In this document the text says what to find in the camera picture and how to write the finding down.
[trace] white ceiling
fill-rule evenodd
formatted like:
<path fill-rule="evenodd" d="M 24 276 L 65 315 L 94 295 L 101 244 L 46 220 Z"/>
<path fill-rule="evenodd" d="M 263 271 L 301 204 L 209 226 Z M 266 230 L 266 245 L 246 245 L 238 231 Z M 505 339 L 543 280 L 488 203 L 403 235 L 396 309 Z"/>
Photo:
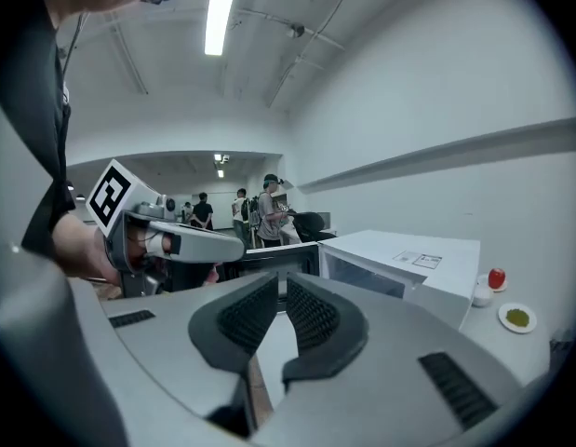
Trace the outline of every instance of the white ceiling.
<path fill-rule="evenodd" d="M 221 166 L 224 178 L 219 179 L 213 154 L 209 153 L 157 153 L 140 156 L 117 157 L 125 168 L 141 180 L 164 194 L 175 194 L 194 182 L 228 181 L 244 183 L 248 175 L 257 170 L 265 155 L 230 155 Z M 88 196 L 111 159 L 78 164 L 67 169 L 74 192 Z"/>
<path fill-rule="evenodd" d="M 320 38 L 307 47 L 309 34 L 290 39 L 285 24 L 246 10 L 316 31 L 340 1 L 234 0 L 221 57 L 203 51 L 208 7 L 204 0 L 174 0 L 159 7 L 136 4 L 91 15 L 72 56 L 67 85 L 73 101 L 111 103 L 133 94 L 198 88 L 225 99 L 288 111 L 395 0 L 342 0 L 322 36 L 344 50 Z M 75 24 L 69 20 L 60 30 L 61 47 L 70 44 Z M 299 55 L 308 62 L 294 66 Z M 282 79 L 285 83 L 277 91 Z"/>

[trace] yellow food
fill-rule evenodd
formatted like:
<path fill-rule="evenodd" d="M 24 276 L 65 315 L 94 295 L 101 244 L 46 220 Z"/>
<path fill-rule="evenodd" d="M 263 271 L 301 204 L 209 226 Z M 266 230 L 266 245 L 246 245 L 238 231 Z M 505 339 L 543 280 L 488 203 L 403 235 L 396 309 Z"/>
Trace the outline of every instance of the yellow food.
<path fill-rule="evenodd" d="M 529 325 L 529 315 L 520 309 L 510 309 L 507 311 L 507 321 L 519 328 L 525 328 Z"/>

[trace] person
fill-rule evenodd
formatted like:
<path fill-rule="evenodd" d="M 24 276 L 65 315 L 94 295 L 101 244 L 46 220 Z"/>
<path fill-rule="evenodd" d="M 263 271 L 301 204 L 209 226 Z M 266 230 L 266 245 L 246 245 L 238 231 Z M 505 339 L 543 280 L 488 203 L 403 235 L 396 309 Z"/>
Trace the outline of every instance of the person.
<path fill-rule="evenodd" d="M 193 227 L 205 228 L 213 230 L 213 208 L 207 203 L 207 194 L 201 192 L 198 195 L 199 203 L 194 206 L 193 215 L 191 217 L 191 225 Z"/>
<path fill-rule="evenodd" d="M 234 231 L 235 235 L 240 238 L 240 240 L 242 240 L 248 248 L 248 220 L 245 221 L 242 215 L 243 204 L 247 204 L 248 206 L 247 189 L 238 189 L 236 200 L 232 204 L 232 214 L 234 215 Z"/>
<path fill-rule="evenodd" d="M 274 174 L 267 174 L 264 178 L 262 188 L 264 192 L 259 196 L 259 216 L 261 225 L 257 235 L 267 247 L 281 246 L 279 236 L 280 221 L 284 217 L 284 212 L 280 211 L 271 197 L 273 192 L 277 192 L 279 179 Z"/>
<path fill-rule="evenodd" d="M 74 217 L 66 183 L 65 146 L 72 110 L 64 94 L 56 33 L 75 14 L 114 10 L 138 0 L 19 0 L 18 11 L 1 23 L 0 105 L 33 156 L 52 177 L 21 243 L 54 260 L 70 277 L 105 278 L 119 284 L 99 229 Z M 144 230 L 128 228 L 127 250 L 139 264 Z M 164 237 L 164 251 L 171 250 Z"/>
<path fill-rule="evenodd" d="M 190 202 L 185 202 L 182 207 L 182 223 L 188 224 L 193 216 L 193 205 Z"/>

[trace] gray shirt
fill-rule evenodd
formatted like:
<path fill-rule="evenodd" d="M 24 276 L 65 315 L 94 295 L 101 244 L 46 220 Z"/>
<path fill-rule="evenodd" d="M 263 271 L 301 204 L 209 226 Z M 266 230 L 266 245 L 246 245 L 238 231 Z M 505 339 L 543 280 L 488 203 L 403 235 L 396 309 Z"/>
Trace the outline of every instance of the gray shirt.
<path fill-rule="evenodd" d="M 265 215 L 271 213 L 277 213 L 273 198 L 266 192 L 263 192 L 259 196 L 259 216 L 261 217 L 261 226 L 257 232 L 259 237 L 263 240 L 279 240 L 279 221 L 269 221 L 265 217 Z"/>

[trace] black chair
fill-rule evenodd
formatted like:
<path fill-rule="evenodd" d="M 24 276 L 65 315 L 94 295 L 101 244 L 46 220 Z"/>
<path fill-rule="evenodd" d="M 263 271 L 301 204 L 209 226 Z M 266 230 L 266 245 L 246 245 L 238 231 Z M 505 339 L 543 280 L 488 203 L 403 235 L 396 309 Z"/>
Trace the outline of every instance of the black chair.
<path fill-rule="evenodd" d="M 294 228 L 298 232 L 298 237 L 300 237 L 302 243 L 317 242 L 336 237 L 333 234 L 321 232 L 325 228 L 325 221 L 316 212 L 290 212 L 289 215 L 294 218 Z"/>

